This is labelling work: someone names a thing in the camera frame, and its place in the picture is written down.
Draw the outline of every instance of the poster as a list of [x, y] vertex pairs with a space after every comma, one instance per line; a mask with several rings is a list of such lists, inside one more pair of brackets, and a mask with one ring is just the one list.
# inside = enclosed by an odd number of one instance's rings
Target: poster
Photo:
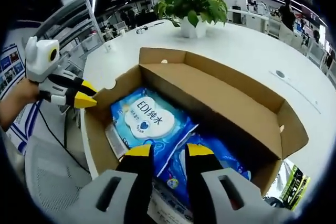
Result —
[[[24, 62], [18, 48], [11, 44], [2, 50], [0, 56], [0, 99], [6, 97], [10, 89], [25, 76]], [[7, 136], [20, 151], [24, 152], [27, 140], [33, 133], [41, 101], [24, 107], [7, 131]]]

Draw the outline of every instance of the black cable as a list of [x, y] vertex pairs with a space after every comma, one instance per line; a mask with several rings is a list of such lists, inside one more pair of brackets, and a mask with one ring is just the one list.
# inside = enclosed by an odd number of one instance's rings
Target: black cable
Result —
[[87, 170], [87, 169], [85, 169], [85, 167], [83, 167], [78, 161], [77, 161], [77, 159], [64, 147], [64, 145], [61, 143], [61, 141], [57, 138], [57, 136], [55, 136], [54, 135], [54, 133], [51, 131], [51, 129], [49, 128], [49, 125], [48, 125], [48, 123], [47, 123], [47, 121], [46, 121], [46, 119], [44, 118], [44, 116], [43, 116], [43, 114], [42, 114], [42, 112], [41, 112], [41, 110], [40, 110], [40, 108], [38, 108], [38, 112], [40, 112], [40, 115], [42, 116], [42, 119], [43, 119], [43, 121], [44, 121], [44, 123], [46, 124], [46, 126], [47, 126], [47, 129], [48, 129], [48, 131], [52, 134], [52, 136], [56, 139], [56, 141], [62, 146], [62, 148], [70, 155], [70, 157], [72, 157], [72, 159], [83, 169], [83, 170], [85, 170], [88, 174], [90, 174], [90, 172]]

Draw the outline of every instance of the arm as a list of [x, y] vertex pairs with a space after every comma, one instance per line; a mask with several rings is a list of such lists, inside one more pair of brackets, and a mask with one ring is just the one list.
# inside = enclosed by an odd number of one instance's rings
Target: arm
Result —
[[0, 102], [0, 126], [7, 131], [20, 111], [29, 103], [37, 101], [38, 85], [23, 79]]

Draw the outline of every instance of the heart logo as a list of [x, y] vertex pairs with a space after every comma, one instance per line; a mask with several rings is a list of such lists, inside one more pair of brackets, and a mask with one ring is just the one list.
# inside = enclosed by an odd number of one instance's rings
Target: heart logo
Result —
[[148, 126], [149, 126], [149, 125], [148, 125], [146, 122], [142, 122], [142, 123], [140, 124], [140, 128], [143, 129], [143, 130], [147, 129]]
[[158, 139], [165, 137], [173, 129], [175, 117], [151, 97], [142, 97], [130, 105], [125, 113], [125, 123], [136, 138]]

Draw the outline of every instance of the human hand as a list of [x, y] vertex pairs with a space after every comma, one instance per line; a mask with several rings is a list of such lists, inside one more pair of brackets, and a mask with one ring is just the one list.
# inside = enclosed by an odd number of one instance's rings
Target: human hand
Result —
[[13, 99], [24, 105], [36, 102], [39, 95], [38, 84], [24, 78], [14, 86], [11, 95]]

